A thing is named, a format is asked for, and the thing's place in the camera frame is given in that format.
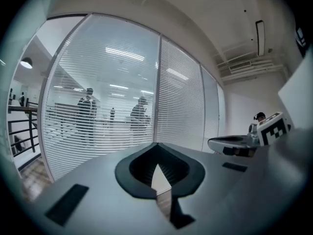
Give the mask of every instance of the black rectangular slot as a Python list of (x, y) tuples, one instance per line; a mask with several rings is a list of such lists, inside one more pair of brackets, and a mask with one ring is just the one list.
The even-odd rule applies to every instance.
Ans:
[(89, 187), (75, 184), (45, 214), (57, 224), (64, 226)]
[(244, 166), (244, 165), (232, 164), (229, 162), (224, 163), (222, 166), (226, 167), (228, 169), (237, 170), (237, 171), (241, 171), (241, 172), (245, 172), (248, 168), (247, 166)]

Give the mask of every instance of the white box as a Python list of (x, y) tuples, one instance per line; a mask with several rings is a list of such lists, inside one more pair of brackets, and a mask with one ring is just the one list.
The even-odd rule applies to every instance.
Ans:
[(288, 131), (286, 119), (282, 112), (276, 112), (257, 125), (257, 133), (261, 146), (271, 145), (276, 139), (280, 138)]

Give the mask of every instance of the handrail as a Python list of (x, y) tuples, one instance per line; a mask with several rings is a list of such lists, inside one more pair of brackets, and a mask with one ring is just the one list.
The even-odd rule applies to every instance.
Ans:
[(33, 136), (33, 132), (32, 130), (35, 130), (37, 129), (37, 126), (35, 124), (32, 123), (32, 121), (35, 121), (37, 119), (32, 119), (32, 115), (34, 113), (37, 113), (38, 111), (38, 108), (35, 108), (35, 107), (23, 107), (23, 106), (12, 106), (12, 105), (9, 105), (8, 106), (8, 110), (9, 111), (17, 111), (17, 112), (25, 112), (25, 113), (29, 113), (28, 114), (28, 119), (21, 119), (21, 120), (11, 120), (11, 121), (8, 121), (8, 124), (12, 124), (12, 123), (20, 123), (20, 122), (28, 122), (28, 129), (23, 129), (23, 130), (19, 130), (19, 131), (13, 131), (13, 132), (10, 132), (9, 135), (13, 135), (13, 134), (17, 134), (17, 133), (21, 133), (21, 132), (25, 132), (25, 131), (29, 131), (29, 138), (27, 139), (24, 139), (24, 140), (20, 140), (18, 142), (15, 142), (13, 144), (11, 144), (11, 148), (14, 147), (15, 145), (17, 144), (20, 144), (22, 142), (25, 142), (25, 141), (30, 141), (31, 145), (27, 148), (25, 148), (24, 150), (16, 153), (13, 155), (13, 157), (16, 157), (20, 154), (22, 154), (23, 152), (29, 150), (29, 149), (32, 149), (33, 152), (35, 153), (35, 146), (37, 146), (39, 143), (37, 144), (34, 144), (34, 139), (38, 137), (38, 135), (36, 136)]

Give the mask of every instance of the tiled floor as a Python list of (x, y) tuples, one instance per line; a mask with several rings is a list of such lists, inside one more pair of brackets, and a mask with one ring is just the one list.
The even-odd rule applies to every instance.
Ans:
[(47, 186), (51, 185), (42, 157), (26, 166), (20, 173), (23, 196), (29, 202), (33, 202)]

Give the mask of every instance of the person wearing cap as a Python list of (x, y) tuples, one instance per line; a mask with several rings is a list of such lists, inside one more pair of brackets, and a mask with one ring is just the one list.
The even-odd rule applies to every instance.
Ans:
[(93, 126), (94, 119), (97, 114), (97, 105), (95, 100), (92, 100), (91, 96), (93, 93), (92, 88), (87, 88), (86, 97), (82, 97), (78, 102), (79, 111), (77, 113), (77, 128), (82, 133), (81, 138), (86, 140), (86, 134), (89, 134), (89, 140), (93, 140)]
[(256, 117), (254, 117), (254, 120), (258, 120), (259, 122), (261, 122), (262, 120), (266, 119), (266, 116), (263, 112), (259, 112)]
[(133, 130), (135, 135), (143, 135), (143, 130), (147, 127), (147, 123), (150, 121), (150, 118), (145, 115), (144, 106), (147, 105), (147, 99), (141, 96), (138, 99), (138, 104), (133, 107), (131, 112), (131, 130)]

